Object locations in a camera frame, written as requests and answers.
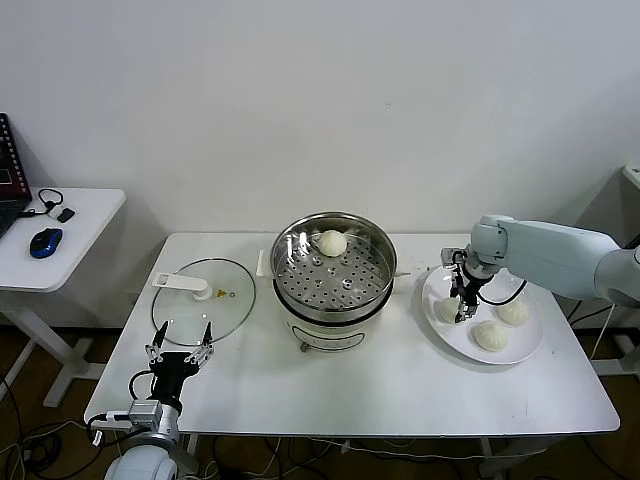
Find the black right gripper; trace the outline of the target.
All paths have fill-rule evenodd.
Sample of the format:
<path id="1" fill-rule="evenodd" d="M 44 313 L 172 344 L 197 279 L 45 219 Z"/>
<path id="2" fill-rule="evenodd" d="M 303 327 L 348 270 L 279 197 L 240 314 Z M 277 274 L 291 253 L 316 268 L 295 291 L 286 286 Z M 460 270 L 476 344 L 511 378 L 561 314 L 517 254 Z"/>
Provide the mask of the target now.
<path id="1" fill-rule="evenodd" d="M 461 297 L 457 307 L 455 320 L 465 321 L 475 315 L 478 305 L 478 291 L 481 281 L 469 274 L 465 268 L 455 269 L 452 273 L 451 297 Z"/>

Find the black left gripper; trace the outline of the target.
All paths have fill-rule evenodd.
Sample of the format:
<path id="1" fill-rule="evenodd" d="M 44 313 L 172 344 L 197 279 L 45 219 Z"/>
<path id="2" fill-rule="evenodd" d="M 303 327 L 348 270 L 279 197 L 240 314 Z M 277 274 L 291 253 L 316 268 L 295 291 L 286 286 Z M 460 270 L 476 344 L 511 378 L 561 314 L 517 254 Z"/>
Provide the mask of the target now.
<path id="1" fill-rule="evenodd" d="M 145 345 L 149 369 L 155 383 L 151 387 L 150 400 L 163 405 L 180 405 L 180 395 L 186 379 L 199 372 L 198 365 L 205 365 L 214 352 L 211 323 L 208 322 L 200 345 L 191 353 L 165 352 L 161 354 L 168 322 L 155 333 L 150 344 Z"/>

